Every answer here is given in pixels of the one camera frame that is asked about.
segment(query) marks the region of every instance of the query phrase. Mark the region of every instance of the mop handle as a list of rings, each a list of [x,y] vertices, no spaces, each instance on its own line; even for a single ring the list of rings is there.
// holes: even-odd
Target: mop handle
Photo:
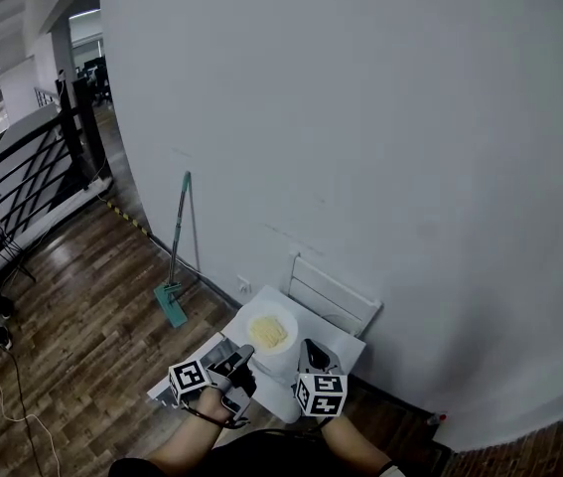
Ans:
[[[182,193],[180,194],[180,208],[178,209],[178,219],[175,223],[175,236],[173,237],[173,249],[171,250],[171,265],[169,267],[169,284],[175,281],[175,265],[178,254],[178,243],[180,241],[180,231],[182,230],[182,212],[184,211],[184,200],[186,199],[186,192],[191,185],[191,172],[187,171],[184,174],[182,182]]]

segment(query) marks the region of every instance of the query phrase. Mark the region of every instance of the white table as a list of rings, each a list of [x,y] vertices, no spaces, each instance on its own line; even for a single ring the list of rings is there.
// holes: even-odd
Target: white table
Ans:
[[[294,399],[291,387],[296,380],[301,342],[309,338],[326,345],[339,356],[341,367],[346,374],[352,372],[365,343],[289,299],[271,286],[264,286],[250,302],[237,312],[237,315],[220,333],[212,336],[187,360],[200,359],[224,338],[229,339],[237,347],[250,344],[246,329],[247,321],[253,310],[256,311],[257,304],[261,302],[279,303],[292,313],[297,320],[299,334],[292,347],[282,355],[261,357],[255,354],[250,359],[248,367],[257,383],[257,390],[253,398],[284,422],[296,422],[301,416],[301,409]],[[149,391],[148,395],[153,399],[173,404],[168,401],[169,393],[169,383],[165,377]]]

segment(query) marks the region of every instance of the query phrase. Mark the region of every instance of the white plate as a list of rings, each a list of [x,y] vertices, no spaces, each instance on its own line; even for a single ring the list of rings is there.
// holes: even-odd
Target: white plate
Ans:
[[[254,347],[255,355],[279,355],[286,352],[292,347],[292,345],[294,345],[294,342],[297,340],[297,336],[299,334],[299,324],[297,323],[297,319],[294,315],[283,306],[275,302],[262,302],[257,304],[256,310],[253,310],[248,314],[249,316],[246,318],[245,323],[245,333],[247,334],[248,341]],[[268,316],[276,318],[279,325],[283,327],[283,330],[285,330],[288,335],[274,348],[259,347],[257,346],[257,343],[250,338],[250,325],[252,325],[252,322],[258,318],[265,318]]]

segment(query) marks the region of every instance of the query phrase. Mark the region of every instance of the hand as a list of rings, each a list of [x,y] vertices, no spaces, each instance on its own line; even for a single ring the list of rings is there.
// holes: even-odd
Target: hand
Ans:
[[[212,387],[206,387],[202,391],[197,410],[199,413],[203,413],[221,423],[226,422],[232,416],[232,413],[221,404],[221,392]]]

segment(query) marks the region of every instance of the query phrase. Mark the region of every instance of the wooden floor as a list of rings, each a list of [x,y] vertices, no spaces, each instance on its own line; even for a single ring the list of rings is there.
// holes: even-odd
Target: wooden floor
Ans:
[[[106,118],[98,115],[101,124]],[[114,115],[108,118],[117,129]],[[128,167],[121,171],[125,161],[111,161],[121,180],[113,196],[129,213],[124,204],[132,205],[137,217],[141,205]],[[166,255],[101,202],[49,234],[27,266],[37,283],[18,274],[4,290],[17,306],[8,327],[26,407],[53,434],[63,476],[106,475],[112,461],[146,455],[179,425],[186,414],[149,401],[146,392],[234,311],[180,270],[180,302],[189,322],[174,329],[153,296],[168,272]],[[2,352],[0,382],[6,413],[20,417],[15,369]],[[432,431],[422,415],[358,387],[346,410],[366,436],[412,465],[416,475],[442,470],[442,453],[429,443]],[[283,426],[256,404],[248,416],[253,427]],[[32,430],[44,474],[56,475],[47,435],[35,421]],[[6,421],[1,411],[0,468],[11,477],[36,475],[24,423]]]

